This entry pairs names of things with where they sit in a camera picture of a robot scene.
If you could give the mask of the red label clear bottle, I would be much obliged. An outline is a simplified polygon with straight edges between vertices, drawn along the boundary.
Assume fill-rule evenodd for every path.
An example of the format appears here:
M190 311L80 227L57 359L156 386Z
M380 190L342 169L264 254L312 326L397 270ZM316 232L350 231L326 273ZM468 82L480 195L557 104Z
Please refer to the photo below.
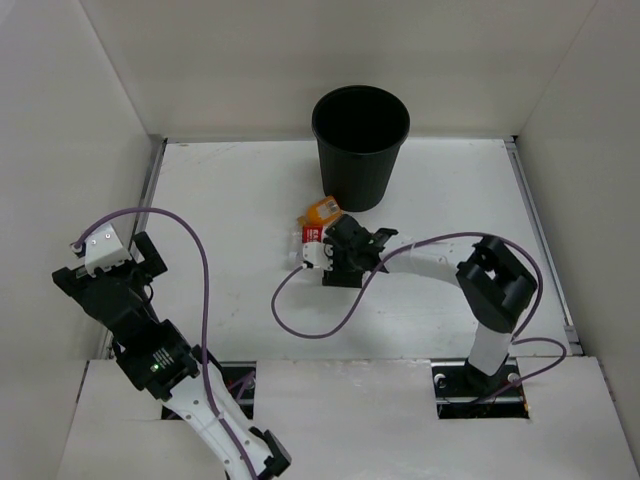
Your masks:
M288 253L293 255L302 251L302 245L309 242L322 242L325 227L323 225L296 224L289 233Z

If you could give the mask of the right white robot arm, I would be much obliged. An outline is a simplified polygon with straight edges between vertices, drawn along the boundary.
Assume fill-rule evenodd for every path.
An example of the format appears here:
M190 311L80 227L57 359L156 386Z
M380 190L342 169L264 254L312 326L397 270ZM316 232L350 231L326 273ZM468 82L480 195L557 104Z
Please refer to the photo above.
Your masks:
M463 380L479 396L500 384L516 326L540 283L500 237L482 235L462 259L444 239L415 241L389 228L372 233L350 215L324 229L320 241L305 243L303 257L323 270L325 286L361 288L364 275L377 271L459 288L478 322Z

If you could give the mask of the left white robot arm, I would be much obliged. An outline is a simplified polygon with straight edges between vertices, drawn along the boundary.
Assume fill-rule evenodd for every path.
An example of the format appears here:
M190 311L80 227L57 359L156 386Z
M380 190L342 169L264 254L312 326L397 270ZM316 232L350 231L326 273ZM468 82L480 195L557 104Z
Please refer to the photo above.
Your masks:
M134 237L135 260L106 224L83 240L84 264L52 279L112 335L116 363L139 391L184 420L223 464L230 479L274 479L291 457L269 430L259 429L230 393L222 366L192 346L152 307L151 284L167 266L146 233Z

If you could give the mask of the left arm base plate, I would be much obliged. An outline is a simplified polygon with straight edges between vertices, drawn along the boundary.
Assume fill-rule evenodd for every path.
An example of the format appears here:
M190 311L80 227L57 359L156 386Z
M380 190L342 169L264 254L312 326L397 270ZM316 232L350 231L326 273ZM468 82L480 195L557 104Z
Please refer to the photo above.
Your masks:
M221 362L223 383L228 392L249 418L254 417L255 389L257 384L256 362Z

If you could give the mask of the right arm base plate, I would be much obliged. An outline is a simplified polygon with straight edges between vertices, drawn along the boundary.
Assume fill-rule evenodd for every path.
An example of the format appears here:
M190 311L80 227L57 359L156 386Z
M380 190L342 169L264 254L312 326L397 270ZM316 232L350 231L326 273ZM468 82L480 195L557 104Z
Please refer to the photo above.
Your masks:
M436 411L441 420L528 419L517 361L508 358L493 376L464 359L431 363Z

